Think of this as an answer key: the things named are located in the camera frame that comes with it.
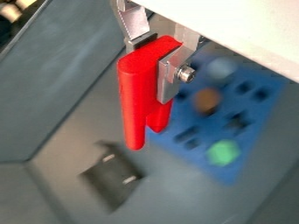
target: gray wall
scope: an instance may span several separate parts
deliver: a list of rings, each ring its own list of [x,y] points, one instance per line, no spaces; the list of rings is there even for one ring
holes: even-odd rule
[[[108,0],[52,0],[0,62],[0,162],[31,158],[116,57]]]

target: hole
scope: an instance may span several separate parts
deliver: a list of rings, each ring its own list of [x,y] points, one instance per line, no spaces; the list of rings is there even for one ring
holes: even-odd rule
[[[194,138],[192,140],[190,140],[186,144],[184,144],[184,148],[187,150],[192,150],[196,147],[200,146],[200,140],[198,138]]]
[[[244,81],[242,84],[238,85],[238,93],[243,95],[246,92],[248,92],[254,87],[254,84],[250,81]]]
[[[175,99],[182,102],[187,99],[188,95],[188,92],[182,90],[180,93],[175,96]]]
[[[268,90],[266,90],[264,88],[260,88],[255,93],[254,93],[254,99],[258,102],[262,102],[263,100],[266,100],[268,97]]]
[[[174,137],[174,141],[176,143],[180,143],[180,142],[183,142],[184,140],[187,140],[190,137],[192,137],[198,133],[199,133],[199,128],[195,127],[195,126],[192,126],[184,132],[182,132],[179,135],[176,135]]]
[[[238,133],[250,125],[250,121],[246,118],[244,112],[236,113],[228,117],[227,128],[232,128]]]

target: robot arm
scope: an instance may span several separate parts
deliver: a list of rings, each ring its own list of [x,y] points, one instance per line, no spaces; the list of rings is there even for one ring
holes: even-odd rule
[[[199,41],[202,44],[202,36],[178,24],[174,37],[156,39],[146,8],[127,0],[112,0],[111,5],[128,53],[118,63],[126,143],[128,148],[139,150],[144,146],[146,126],[155,132],[167,126],[180,81],[192,81],[195,70],[190,57]]]

